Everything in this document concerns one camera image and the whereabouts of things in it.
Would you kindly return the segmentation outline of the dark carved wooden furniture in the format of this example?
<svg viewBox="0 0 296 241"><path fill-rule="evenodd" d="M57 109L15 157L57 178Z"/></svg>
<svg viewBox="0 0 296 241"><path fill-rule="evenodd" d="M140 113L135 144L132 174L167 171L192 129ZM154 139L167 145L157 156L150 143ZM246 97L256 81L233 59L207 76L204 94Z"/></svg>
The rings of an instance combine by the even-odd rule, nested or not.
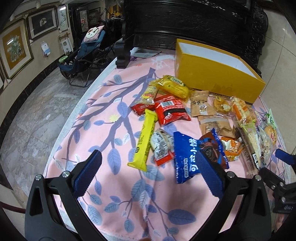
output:
<svg viewBox="0 0 296 241"><path fill-rule="evenodd" d="M185 39L235 54L261 74L267 29L257 1L124 1L116 66L128 66L134 47L174 50L177 39Z"/></svg>

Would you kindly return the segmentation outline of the dark brown chocolate packet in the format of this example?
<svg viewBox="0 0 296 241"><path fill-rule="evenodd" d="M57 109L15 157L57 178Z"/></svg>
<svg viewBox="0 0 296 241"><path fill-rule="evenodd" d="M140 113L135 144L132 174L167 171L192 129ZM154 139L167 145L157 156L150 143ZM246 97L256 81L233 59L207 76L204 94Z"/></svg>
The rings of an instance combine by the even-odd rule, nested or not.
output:
<svg viewBox="0 0 296 241"><path fill-rule="evenodd" d="M223 169L229 169L227 157L225 155L222 142L214 128L204 134L199 139L199 147L212 162L219 163Z"/></svg>

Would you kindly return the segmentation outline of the clear bread bun packet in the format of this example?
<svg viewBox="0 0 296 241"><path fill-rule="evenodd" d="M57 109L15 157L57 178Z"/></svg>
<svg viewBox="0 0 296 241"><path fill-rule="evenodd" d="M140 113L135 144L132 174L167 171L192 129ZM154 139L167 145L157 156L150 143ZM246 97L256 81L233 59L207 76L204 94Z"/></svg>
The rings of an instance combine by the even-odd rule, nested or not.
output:
<svg viewBox="0 0 296 241"><path fill-rule="evenodd" d="M229 116L232 113L231 103L224 97L210 94L208 97L208 101L213 107L215 115Z"/></svg>

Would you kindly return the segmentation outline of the orange rice cracker packet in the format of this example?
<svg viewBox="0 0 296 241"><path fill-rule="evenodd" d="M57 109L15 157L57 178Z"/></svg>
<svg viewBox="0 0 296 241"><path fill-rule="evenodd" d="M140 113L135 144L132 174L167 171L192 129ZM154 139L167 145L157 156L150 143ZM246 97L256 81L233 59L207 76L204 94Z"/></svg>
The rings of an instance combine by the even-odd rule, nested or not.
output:
<svg viewBox="0 0 296 241"><path fill-rule="evenodd" d="M249 108L245 101L233 96L231 97L231 104L237 121L241 126L248 125L250 123L254 125L256 124L255 113L251 108Z"/></svg>

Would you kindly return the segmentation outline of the long yellow snack bar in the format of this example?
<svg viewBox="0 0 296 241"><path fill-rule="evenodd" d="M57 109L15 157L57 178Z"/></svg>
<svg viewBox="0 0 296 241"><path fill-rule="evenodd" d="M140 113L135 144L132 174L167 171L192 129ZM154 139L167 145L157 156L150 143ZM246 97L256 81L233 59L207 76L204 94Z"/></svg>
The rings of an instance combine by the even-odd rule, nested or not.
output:
<svg viewBox="0 0 296 241"><path fill-rule="evenodd" d="M132 162L127 165L138 170L147 171L147 158L149 155L149 150L151 148L151 136L154 133L155 123L158 121L157 114L149 109L145 110L144 114L144 124L140 132L140 137L138 139L137 147L133 155Z"/></svg>

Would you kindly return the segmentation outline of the gold framed flower painting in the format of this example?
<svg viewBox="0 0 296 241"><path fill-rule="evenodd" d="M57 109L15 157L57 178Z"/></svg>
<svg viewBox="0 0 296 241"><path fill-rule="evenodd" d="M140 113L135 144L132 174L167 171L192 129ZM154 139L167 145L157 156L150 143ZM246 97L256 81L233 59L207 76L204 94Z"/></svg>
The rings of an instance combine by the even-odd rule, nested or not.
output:
<svg viewBox="0 0 296 241"><path fill-rule="evenodd" d="M1 32L1 63L8 79L13 79L34 59L26 20L20 19Z"/></svg>

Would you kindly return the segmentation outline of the blue biscuit packet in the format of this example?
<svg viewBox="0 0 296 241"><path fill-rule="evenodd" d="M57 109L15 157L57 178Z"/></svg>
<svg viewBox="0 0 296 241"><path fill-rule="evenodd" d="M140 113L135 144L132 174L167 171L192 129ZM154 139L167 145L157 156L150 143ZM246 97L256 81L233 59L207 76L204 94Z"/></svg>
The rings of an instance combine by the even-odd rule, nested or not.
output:
<svg viewBox="0 0 296 241"><path fill-rule="evenodd" d="M196 153L202 142L181 132L174 132L174 166L177 184L182 184L200 173Z"/></svg>

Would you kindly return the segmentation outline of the clear small cake packet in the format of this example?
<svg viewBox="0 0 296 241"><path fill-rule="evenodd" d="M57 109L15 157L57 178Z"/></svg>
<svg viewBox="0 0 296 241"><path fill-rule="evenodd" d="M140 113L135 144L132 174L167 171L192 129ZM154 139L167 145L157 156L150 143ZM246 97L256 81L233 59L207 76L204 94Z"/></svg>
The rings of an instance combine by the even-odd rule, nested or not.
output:
<svg viewBox="0 0 296 241"><path fill-rule="evenodd" d="M260 142L261 157L263 161L267 163L276 147L276 131L271 125L266 124L259 125L257 129Z"/></svg>

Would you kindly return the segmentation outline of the red black snack packet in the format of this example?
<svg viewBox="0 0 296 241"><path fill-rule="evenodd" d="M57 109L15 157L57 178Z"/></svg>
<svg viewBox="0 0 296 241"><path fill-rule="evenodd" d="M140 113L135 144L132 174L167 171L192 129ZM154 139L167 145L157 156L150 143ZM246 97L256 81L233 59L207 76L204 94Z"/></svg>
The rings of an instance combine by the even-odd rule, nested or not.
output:
<svg viewBox="0 0 296 241"><path fill-rule="evenodd" d="M172 95L163 95L155 100L154 109L160 126L166 126L178 120L191 120L183 103Z"/></svg>

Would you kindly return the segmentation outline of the clear brown biscuit packet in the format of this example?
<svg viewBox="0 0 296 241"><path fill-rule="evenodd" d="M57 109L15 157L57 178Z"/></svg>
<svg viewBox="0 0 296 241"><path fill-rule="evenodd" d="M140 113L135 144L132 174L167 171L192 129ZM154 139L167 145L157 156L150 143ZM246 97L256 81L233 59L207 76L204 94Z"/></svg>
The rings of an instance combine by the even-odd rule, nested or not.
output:
<svg viewBox="0 0 296 241"><path fill-rule="evenodd" d="M211 132L214 128L219 136L235 138L233 129L227 118L215 115L198 116L199 127L202 135Z"/></svg>

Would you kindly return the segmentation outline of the green leaf small packet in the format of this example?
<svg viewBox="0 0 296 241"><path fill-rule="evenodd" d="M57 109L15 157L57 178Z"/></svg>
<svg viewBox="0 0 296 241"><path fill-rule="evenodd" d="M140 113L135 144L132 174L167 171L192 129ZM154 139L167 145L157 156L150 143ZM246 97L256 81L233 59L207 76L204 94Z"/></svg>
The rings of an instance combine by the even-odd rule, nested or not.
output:
<svg viewBox="0 0 296 241"><path fill-rule="evenodd" d="M266 113L266 122L269 126L273 127L274 129L278 128L278 125L276 124L276 121L273 117L273 112L271 109L268 110Z"/></svg>

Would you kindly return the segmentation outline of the brown paper snack packet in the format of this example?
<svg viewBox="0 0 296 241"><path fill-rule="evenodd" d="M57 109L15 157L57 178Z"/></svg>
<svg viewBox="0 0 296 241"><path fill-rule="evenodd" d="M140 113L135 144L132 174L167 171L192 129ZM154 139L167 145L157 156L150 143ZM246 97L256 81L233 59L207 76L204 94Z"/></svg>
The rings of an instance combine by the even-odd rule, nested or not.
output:
<svg viewBox="0 0 296 241"><path fill-rule="evenodd" d="M190 92L191 116L215 115L215 109L208 103L208 90L192 90Z"/></svg>

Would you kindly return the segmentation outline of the yellow cake packet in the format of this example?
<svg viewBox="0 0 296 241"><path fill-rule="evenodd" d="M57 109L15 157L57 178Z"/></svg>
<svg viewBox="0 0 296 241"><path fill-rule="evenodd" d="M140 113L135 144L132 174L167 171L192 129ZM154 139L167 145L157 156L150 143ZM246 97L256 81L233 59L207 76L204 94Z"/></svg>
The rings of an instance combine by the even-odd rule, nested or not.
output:
<svg viewBox="0 0 296 241"><path fill-rule="evenodd" d="M164 75L156 81L158 88L172 94L180 99L187 99L189 96L189 89L178 78L171 75Z"/></svg>

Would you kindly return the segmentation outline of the green seed snack packet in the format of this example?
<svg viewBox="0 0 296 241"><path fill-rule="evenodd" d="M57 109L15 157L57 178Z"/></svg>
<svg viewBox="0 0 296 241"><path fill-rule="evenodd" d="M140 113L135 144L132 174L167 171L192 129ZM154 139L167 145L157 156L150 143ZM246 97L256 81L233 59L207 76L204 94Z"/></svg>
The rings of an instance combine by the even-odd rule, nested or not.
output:
<svg viewBox="0 0 296 241"><path fill-rule="evenodd" d="M245 124L240 123L239 130L248 154L252 159L255 168L259 170L262 166L261 149L255 124L253 122Z"/></svg>

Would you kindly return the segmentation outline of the white red snack packet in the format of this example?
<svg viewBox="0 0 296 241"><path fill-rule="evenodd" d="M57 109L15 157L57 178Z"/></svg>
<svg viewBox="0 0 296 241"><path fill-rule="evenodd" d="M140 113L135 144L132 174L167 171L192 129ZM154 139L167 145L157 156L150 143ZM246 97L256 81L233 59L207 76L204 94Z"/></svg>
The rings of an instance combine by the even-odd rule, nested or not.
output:
<svg viewBox="0 0 296 241"><path fill-rule="evenodd" d="M165 130L158 128L154 131L150 139L150 144L157 166L161 166L174 159L174 137Z"/></svg>

